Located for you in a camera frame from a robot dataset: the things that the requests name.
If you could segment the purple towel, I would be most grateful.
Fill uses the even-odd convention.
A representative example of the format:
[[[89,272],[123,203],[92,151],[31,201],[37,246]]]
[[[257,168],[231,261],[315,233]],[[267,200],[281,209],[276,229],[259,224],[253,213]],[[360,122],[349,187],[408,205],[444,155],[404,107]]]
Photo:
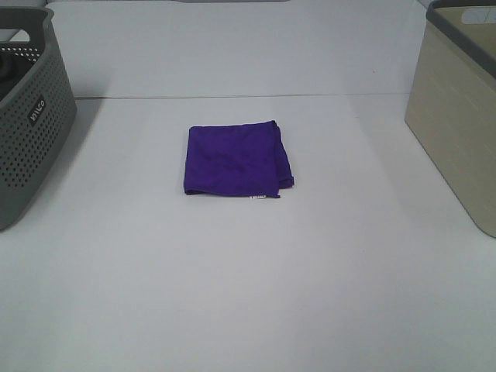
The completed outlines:
[[[184,169],[184,193],[278,198],[295,185],[281,130],[269,122],[192,126]]]

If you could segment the beige basket with grey rim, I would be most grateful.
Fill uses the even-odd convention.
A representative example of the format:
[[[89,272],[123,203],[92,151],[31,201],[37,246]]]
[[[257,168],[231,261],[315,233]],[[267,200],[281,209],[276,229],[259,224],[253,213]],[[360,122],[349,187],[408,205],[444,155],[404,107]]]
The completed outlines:
[[[474,224],[495,235],[495,3],[433,1],[405,122]]]

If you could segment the grey perforated plastic basket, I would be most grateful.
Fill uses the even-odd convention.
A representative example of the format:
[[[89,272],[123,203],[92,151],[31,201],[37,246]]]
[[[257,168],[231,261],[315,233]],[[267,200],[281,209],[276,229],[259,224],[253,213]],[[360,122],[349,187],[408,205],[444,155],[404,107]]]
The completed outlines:
[[[27,210],[77,114],[51,9],[3,7],[1,27],[27,41],[1,43],[1,228]]]

